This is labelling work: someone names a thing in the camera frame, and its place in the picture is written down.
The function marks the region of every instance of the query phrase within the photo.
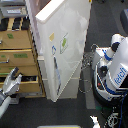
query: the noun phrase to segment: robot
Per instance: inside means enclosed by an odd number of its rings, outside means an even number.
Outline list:
[[[121,12],[120,20],[128,34],[128,10]],[[103,103],[115,106],[128,92],[128,37],[112,36],[111,47],[96,48],[92,69],[93,91]]]
[[[22,75],[19,74],[18,77],[15,78],[18,70],[19,69],[16,67],[8,74],[2,89],[0,89],[0,118],[3,116],[11,102],[10,96],[19,89]]]

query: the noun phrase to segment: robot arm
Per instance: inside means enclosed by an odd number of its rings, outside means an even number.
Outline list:
[[[2,89],[0,89],[0,118],[7,110],[11,102],[10,95],[14,94],[19,88],[22,75],[19,74],[18,77],[15,79],[15,74],[18,70],[19,69],[16,67],[9,73],[9,75],[5,79]]]

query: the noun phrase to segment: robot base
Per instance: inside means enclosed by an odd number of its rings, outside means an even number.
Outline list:
[[[104,99],[97,91],[96,89],[96,85],[95,85],[95,79],[94,79],[94,75],[92,77],[92,88],[93,88],[93,94],[96,98],[96,100],[102,105],[102,106],[106,106],[106,107],[114,107],[117,106],[119,104],[119,100],[117,99],[112,99],[111,101],[108,101],[106,99]]]

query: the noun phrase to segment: white robot body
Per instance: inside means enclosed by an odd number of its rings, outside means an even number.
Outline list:
[[[114,48],[109,47],[105,51],[104,48],[101,48],[104,56],[99,54],[100,57],[98,58],[100,60],[96,63],[94,62],[96,60],[94,55],[92,64],[93,67],[95,66],[94,88],[102,99],[110,102],[113,99],[120,98],[128,90],[128,87],[122,87],[122,83],[128,75],[128,37],[124,38],[119,34],[115,34],[112,37],[112,45],[114,42],[119,43],[117,50],[114,51]]]

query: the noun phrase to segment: floor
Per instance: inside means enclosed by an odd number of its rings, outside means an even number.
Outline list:
[[[100,4],[100,1],[93,0],[92,3],[85,47],[87,53],[91,52],[92,44],[110,46],[111,36],[115,33],[126,36],[120,23],[120,12],[128,8],[128,1],[121,3],[120,0],[106,0],[104,4]],[[88,71],[81,72],[81,78],[87,79],[87,75]],[[80,85],[84,85],[86,90],[84,81],[80,81]],[[89,98],[79,91],[77,99],[58,100],[57,103],[45,98],[20,99],[18,105],[9,106],[0,120],[0,128],[36,128],[41,125],[79,125],[93,128],[91,115],[98,117],[103,128],[106,120],[100,110],[89,108]]]

